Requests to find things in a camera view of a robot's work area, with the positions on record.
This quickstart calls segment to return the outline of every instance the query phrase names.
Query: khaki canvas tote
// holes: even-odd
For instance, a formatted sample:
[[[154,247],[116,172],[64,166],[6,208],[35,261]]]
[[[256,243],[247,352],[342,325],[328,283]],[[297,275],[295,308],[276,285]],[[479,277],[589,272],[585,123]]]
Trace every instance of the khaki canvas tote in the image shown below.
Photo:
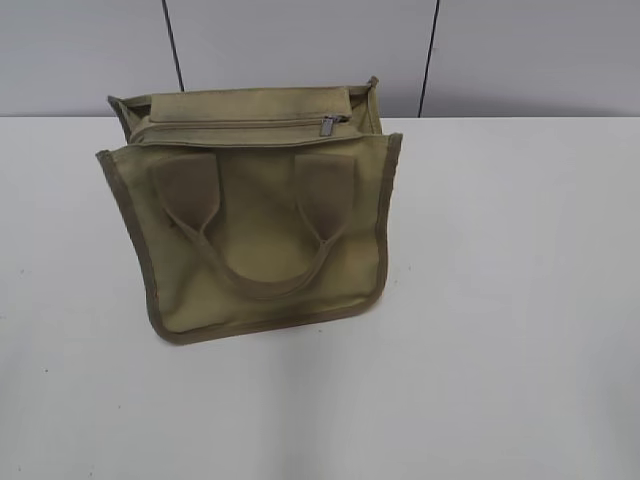
[[[379,298],[402,136],[382,134],[376,84],[109,98],[127,146],[97,156],[162,338],[324,322]]]

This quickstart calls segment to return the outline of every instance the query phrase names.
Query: table surface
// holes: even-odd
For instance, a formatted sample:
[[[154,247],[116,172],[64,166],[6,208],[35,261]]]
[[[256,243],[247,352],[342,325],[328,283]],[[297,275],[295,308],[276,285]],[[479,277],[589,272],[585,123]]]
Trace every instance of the table surface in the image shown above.
[[[633,479],[640,119],[396,119],[369,313],[176,347],[94,153],[0,119],[0,478]]]

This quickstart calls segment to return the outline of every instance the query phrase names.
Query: bag handle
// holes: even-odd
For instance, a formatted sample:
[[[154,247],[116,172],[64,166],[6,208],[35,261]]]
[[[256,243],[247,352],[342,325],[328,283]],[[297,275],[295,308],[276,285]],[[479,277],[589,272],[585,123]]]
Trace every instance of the bag handle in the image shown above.
[[[318,240],[318,250],[305,272],[286,280],[263,282],[234,271],[205,235],[220,210],[220,178],[214,153],[174,157],[153,168],[153,182],[165,212],[194,244],[203,259],[243,294],[259,299],[294,293],[313,280],[331,247],[344,233],[353,206],[355,159],[345,155],[296,155],[298,210]]]

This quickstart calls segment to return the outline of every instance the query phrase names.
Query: bag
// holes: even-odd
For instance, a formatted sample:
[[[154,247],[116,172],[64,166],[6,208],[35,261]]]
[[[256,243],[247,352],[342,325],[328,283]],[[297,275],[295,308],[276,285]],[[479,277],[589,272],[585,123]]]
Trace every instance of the bag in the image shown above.
[[[376,84],[109,98],[128,145],[97,157],[162,338],[324,322],[378,299],[402,135],[382,134]]]

